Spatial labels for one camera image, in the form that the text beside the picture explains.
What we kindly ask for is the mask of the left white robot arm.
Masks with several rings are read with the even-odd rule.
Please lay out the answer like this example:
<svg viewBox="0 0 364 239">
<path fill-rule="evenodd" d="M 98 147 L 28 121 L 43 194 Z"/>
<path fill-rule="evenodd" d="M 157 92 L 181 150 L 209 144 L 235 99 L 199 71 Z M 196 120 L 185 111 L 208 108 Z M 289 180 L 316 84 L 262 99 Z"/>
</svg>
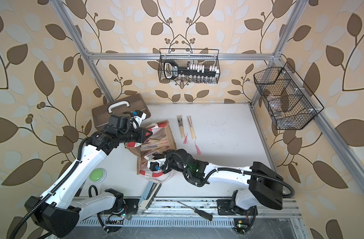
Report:
<svg viewBox="0 0 364 239">
<path fill-rule="evenodd" d="M 10 234 L 15 238 L 29 218 L 47 231 L 47 235 L 63 238 L 82 220 L 105 210 L 121 211 L 123 194 L 107 189 L 101 194 L 76 202 L 74 197 L 93 170 L 120 144 L 144 143 L 152 132 L 141 128 L 146 114 L 140 110 L 111 115 L 103 131 L 83 139 L 77 158 L 59 179 L 40 197 L 30 197 L 25 203 L 28 213 Z"/>
</svg>

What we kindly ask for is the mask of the folding fan plain wood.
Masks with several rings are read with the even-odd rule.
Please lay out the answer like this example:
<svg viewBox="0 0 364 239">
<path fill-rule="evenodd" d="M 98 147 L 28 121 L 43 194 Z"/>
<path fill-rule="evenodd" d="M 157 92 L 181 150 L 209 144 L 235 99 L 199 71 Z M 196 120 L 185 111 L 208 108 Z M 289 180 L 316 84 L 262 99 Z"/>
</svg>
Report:
<svg viewBox="0 0 364 239">
<path fill-rule="evenodd" d="M 192 117 L 187 116 L 187 121 L 188 121 L 189 129 L 190 129 L 190 132 L 191 132 L 192 140 L 194 141 L 194 144 L 195 144 L 195 147 L 196 147 L 197 155 L 201 155 L 202 151 L 200 150 L 199 146 L 197 145 L 197 137 L 196 137 Z"/>
</svg>

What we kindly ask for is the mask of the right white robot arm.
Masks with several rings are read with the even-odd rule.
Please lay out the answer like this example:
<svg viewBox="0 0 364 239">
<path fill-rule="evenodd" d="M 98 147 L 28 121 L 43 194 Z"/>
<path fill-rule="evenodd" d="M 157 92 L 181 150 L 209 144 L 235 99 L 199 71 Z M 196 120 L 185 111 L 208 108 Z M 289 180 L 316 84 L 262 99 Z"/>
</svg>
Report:
<svg viewBox="0 0 364 239">
<path fill-rule="evenodd" d="M 214 183 L 239 186 L 240 189 L 232 194 L 230 211 L 241 215 L 250 209 L 253 210 L 248 225 L 239 224 L 235 227 L 236 232 L 240 234 L 245 234 L 252 228 L 259 205 L 281 210 L 283 199 L 295 195 L 291 185 L 261 162 L 254 162 L 252 166 L 246 167 L 224 167 L 194 159 L 184 149 L 168 149 L 162 153 L 155 153 L 147 160 L 147 166 L 150 171 L 161 174 L 177 171 L 188 183 L 199 188 Z"/>
</svg>

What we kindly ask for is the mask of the folding fan black print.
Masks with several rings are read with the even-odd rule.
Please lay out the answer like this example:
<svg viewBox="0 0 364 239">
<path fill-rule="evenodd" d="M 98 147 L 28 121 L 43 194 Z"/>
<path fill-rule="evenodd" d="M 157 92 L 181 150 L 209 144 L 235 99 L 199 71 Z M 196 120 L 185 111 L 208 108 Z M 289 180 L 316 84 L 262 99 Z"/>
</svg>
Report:
<svg viewBox="0 0 364 239">
<path fill-rule="evenodd" d="M 183 116 L 182 115 L 177 115 L 177 120 L 178 120 L 178 125 L 179 125 L 181 138 L 183 139 L 183 144 L 188 144 L 189 143 L 188 133 L 185 132 L 185 128 L 184 128 L 184 124 L 183 124 Z"/>
</svg>

